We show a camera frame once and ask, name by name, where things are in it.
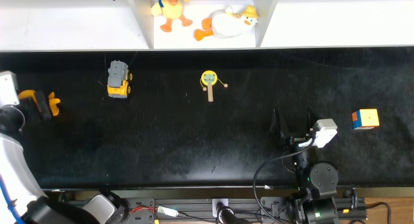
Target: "yellow cube face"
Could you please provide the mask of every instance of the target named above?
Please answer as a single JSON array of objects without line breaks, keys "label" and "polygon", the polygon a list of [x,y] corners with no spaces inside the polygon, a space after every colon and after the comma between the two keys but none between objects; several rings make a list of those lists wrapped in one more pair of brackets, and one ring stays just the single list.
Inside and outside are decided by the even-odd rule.
[{"label": "yellow cube face", "polygon": [[360,110],[362,126],[379,126],[378,111],[376,109]]}]

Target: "yellow hat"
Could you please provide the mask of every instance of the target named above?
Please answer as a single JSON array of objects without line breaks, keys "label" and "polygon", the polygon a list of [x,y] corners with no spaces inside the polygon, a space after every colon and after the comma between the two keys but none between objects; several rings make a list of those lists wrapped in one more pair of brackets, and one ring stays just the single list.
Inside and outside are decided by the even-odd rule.
[{"label": "yellow hat", "polygon": [[256,12],[256,8],[254,8],[254,6],[248,6],[246,10],[243,13],[241,13],[241,15],[246,16],[246,17],[255,17],[255,18],[259,17]]}]

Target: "wooden floor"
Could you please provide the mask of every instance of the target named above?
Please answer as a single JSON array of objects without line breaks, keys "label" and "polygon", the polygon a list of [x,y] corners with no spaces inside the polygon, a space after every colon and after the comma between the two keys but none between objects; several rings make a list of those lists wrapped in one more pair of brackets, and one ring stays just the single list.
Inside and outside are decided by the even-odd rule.
[{"label": "wooden floor", "polygon": [[[366,198],[367,205],[376,202],[386,202],[391,207],[391,223],[410,224],[414,223],[414,197],[408,198]],[[366,224],[387,224],[387,208],[380,205],[368,210]],[[341,221],[341,224],[348,224],[350,221]]]}]

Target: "blue cable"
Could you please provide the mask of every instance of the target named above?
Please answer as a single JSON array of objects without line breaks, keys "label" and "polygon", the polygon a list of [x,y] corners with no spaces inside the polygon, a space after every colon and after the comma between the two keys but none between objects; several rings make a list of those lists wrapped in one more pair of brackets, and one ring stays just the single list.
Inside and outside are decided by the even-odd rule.
[{"label": "blue cable", "polygon": [[3,178],[0,175],[0,187],[1,191],[3,193],[3,196],[5,197],[7,207],[13,214],[14,219],[17,221],[17,224],[25,224],[25,222],[20,218],[19,214],[17,213],[16,208],[14,207],[14,202],[12,202],[11,198],[8,196],[7,189],[5,182],[3,181]]}]

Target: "wooden handle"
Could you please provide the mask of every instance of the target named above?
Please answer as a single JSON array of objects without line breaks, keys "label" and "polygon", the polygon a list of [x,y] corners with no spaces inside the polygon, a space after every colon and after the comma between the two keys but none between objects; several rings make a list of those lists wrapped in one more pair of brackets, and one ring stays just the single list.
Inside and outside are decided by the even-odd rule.
[{"label": "wooden handle", "polygon": [[213,85],[211,83],[209,83],[207,85],[207,93],[208,93],[208,101],[209,102],[213,102]]}]

